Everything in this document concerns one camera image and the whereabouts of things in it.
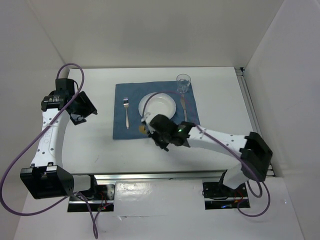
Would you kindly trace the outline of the aluminium rail frame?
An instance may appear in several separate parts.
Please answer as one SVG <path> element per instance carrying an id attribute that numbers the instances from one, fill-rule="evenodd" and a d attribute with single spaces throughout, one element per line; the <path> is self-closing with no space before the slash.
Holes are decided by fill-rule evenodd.
<path id="1" fill-rule="evenodd" d="M 69 78 L 84 79 L 83 90 L 97 108 L 85 123 L 66 128 L 63 168 L 72 174 L 181 174 L 223 171 L 237 160 L 218 152 L 169 146 L 164 151 L 149 138 L 114 140 L 115 87 L 121 83 L 174 82 L 191 77 L 196 113 L 202 127 L 237 135 L 254 130 L 233 67 L 97 68 L 71 69 Z"/>

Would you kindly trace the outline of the white round plate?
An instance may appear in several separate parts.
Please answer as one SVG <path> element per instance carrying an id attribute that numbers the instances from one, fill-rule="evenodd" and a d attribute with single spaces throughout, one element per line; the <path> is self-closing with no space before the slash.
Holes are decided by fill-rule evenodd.
<path id="1" fill-rule="evenodd" d="M 176 102 L 166 93 L 153 96 L 147 103 L 144 113 L 165 115 L 171 119 L 176 113 Z"/>

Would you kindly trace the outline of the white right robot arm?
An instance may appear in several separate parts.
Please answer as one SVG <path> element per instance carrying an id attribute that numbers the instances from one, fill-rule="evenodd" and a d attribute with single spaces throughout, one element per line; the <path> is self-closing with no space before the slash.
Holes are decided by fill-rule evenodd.
<path id="1" fill-rule="evenodd" d="M 174 123 L 162 114 L 145 113 L 141 119 L 148 137 L 161 149 L 168 145 L 201 148 L 236 158 L 238 164 L 223 173 L 218 190 L 230 196 L 235 189 L 248 180 L 265 181 L 273 152 L 257 133 L 234 135 L 210 130 L 192 122 Z"/>

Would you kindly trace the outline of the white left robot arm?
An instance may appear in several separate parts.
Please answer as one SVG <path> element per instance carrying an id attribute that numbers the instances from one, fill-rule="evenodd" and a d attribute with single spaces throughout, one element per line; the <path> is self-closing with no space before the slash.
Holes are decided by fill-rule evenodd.
<path id="1" fill-rule="evenodd" d="M 57 78 L 56 89 L 41 102 L 42 129 L 36 154 L 30 167 L 20 171 L 20 179 L 34 199 L 72 196 L 76 192 L 88 200 L 97 197 L 99 187 L 93 175 L 72 175 L 63 168 L 62 150 L 68 122 L 75 126 L 85 123 L 86 118 L 98 111 L 84 91 L 64 109 L 76 93 L 75 81 Z"/>

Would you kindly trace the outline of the clear drinking glass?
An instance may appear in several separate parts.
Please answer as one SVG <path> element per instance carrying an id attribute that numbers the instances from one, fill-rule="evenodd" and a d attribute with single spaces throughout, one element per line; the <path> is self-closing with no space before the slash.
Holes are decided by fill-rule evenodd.
<path id="1" fill-rule="evenodd" d="M 179 74 L 176 77 L 176 83 L 177 83 L 177 91 L 180 94 L 184 94 L 189 89 L 189 86 L 191 84 L 191 77 L 187 74 Z"/>

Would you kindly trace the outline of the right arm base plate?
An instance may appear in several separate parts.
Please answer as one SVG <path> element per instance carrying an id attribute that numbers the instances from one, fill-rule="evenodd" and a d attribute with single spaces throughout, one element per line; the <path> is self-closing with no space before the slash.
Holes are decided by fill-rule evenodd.
<path id="1" fill-rule="evenodd" d="M 247 187 L 243 183 L 237 189 L 228 188 L 219 182 L 203 182 L 202 196 L 206 210 L 250 208 Z"/>

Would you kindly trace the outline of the silver fork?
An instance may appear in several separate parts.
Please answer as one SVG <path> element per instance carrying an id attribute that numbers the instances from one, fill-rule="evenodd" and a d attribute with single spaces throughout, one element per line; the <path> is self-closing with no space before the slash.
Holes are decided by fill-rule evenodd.
<path id="1" fill-rule="evenodd" d="M 130 121 L 129 121 L 129 114 L 128 114 L 129 99 L 127 97 L 123 99 L 123 106 L 125 108 L 125 125 L 126 125 L 126 128 L 129 129 L 130 128 Z"/>

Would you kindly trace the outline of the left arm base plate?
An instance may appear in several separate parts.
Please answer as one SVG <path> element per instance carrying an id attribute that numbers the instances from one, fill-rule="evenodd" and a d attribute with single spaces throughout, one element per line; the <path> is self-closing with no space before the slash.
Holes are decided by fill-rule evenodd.
<path id="1" fill-rule="evenodd" d="M 113 212 L 115 200 L 115 183 L 98 184 L 92 191 L 86 191 L 82 194 L 88 201 L 89 208 L 93 213 Z M 70 197 L 68 201 L 67 212 L 69 213 L 85 213 L 89 212 L 89 208 L 81 196 Z"/>

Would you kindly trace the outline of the blue cloth napkin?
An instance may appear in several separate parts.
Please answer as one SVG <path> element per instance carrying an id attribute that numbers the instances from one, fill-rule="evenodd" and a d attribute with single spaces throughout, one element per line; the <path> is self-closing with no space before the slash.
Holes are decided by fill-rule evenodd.
<path id="1" fill-rule="evenodd" d="M 176 103 L 176 112 L 171 120 L 179 124 L 184 121 L 184 111 L 181 105 L 181 97 L 177 92 L 175 81 L 154 81 L 142 83 L 120 83 L 115 85 L 114 117 L 113 117 L 113 140 L 144 139 L 147 136 L 139 131 L 141 125 L 141 113 L 139 103 L 148 94 L 162 92 Z M 128 98 L 129 129 L 126 128 L 126 110 L 124 98 Z"/>

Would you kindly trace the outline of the gold spoon dark handle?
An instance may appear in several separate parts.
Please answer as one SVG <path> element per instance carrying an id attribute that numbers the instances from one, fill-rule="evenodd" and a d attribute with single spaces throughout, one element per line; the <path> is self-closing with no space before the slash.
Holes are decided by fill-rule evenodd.
<path id="1" fill-rule="evenodd" d="M 138 129 L 139 129 L 139 132 L 144 134 L 144 135 L 146 135 L 147 132 L 148 132 L 148 130 L 147 130 L 145 125 L 140 125 Z"/>

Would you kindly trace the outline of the silver table knife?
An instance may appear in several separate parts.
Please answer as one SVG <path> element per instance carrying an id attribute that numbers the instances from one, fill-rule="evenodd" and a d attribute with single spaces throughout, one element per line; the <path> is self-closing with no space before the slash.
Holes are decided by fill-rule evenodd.
<path id="1" fill-rule="evenodd" d="M 184 114 L 184 121 L 187 122 L 188 121 L 188 116 L 187 116 L 187 109 L 186 109 L 186 102 L 185 102 L 185 97 L 184 94 L 181 95 L 180 97 L 180 103 L 183 109 L 183 114 Z"/>

